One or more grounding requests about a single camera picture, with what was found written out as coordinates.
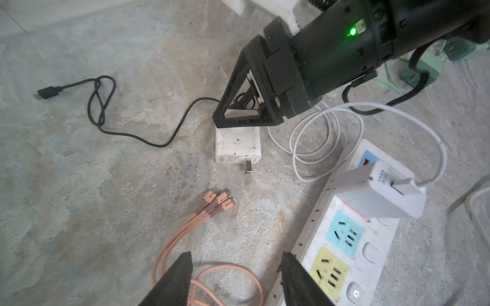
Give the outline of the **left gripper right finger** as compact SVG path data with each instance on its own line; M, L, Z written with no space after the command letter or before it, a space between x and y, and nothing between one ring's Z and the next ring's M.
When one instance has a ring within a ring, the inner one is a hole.
M334 306L291 252L282 254L278 272L287 306Z

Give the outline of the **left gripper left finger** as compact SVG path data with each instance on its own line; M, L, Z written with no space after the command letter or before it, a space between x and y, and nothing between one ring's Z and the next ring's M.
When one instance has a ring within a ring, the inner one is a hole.
M139 306L187 305L192 273L191 252L184 252L139 303Z

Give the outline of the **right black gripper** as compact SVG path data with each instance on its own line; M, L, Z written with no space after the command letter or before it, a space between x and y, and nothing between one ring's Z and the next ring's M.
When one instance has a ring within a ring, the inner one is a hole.
M392 1L338 1L295 35L274 19L242 49L216 127L277 126L345 84L374 79L393 53L393 22Z

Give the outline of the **long multicolour power strip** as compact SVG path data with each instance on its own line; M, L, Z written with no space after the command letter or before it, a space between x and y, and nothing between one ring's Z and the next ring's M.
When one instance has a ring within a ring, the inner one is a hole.
M334 180L379 159L399 162L365 139L348 152L342 152L292 254L334 305L371 305L399 219L362 217L335 196Z

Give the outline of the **pink charger with cable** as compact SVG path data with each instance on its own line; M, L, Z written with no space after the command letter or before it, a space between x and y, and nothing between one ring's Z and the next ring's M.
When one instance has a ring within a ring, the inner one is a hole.
M265 304L263 285L232 251L237 233L238 203L227 188L212 188L199 195L183 225L164 244L151 270L156 284L170 270L180 252L193 253L193 273L186 305L231 305L231 293L250 293L252 301Z

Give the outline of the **small white charger adapter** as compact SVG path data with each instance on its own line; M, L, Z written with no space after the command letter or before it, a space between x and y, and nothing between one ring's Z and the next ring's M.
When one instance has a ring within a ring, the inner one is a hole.
M363 118L352 110L358 107L358 102L336 105L333 107L317 107L316 111L302 118L290 132L288 147L281 150L290 154L292 166L296 177L302 182L315 182L325 177L329 178L327 187L345 204L353 208L364 218L415 218L422 216L427 203L426 189L438 182L447 168L447 149L440 135L431 127L418 118L402 110L390 106L382 109L400 116L414 125L423 129L436 143L440 153L438 170L433 178L425 181L417 181L414 173L391 157L382 157L380 153L371 157L361 158L354 167L342 171L341 167L346 165L356 155L357 149L367 141L363 138L365 124ZM346 112L359 121L359 134L352 149L347 155L339 158L338 163L330 170L316 176L303 177L297 168L297 163L316 165L327 159L327 153L315 161L309 160L310 156L320 153L327 146L325 141L317 150L309 153L299 153L297 146L304 132L316 120L324 118L327 132L332 127L340 127L336 116L338 112Z

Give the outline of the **green charger with cable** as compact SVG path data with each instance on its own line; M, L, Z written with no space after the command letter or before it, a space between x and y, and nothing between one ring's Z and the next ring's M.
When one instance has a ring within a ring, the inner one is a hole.
M417 64L417 68L419 70L426 70L429 72L429 80L426 84L426 86L429 86L436 82L436 80L439 78L446 60L461 61L476 57L486 51L489 51L489 40L484 43L475 43L457 36L449 40L444 40L439 50L435 54L424 53ZM403 95L404 92L402 89L400 89L398 83L393 77L388 63L385 63L384 66L388 80L376 78L374 81L386 85L399 95ZM400 72L399 77L412 88L417 86L420 79L420 75L409 66L406 66Z

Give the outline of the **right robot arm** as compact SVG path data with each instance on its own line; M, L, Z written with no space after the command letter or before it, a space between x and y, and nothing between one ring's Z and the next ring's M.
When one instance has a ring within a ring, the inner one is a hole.
M385 62L411 53L419 76L395 106L423 90L430 74L418 68L437 40L489 39L488 1L314 1L319 16L292 34L275 18L245 46L213 120L218 128L277 126L316 106L324 95L377 76Z

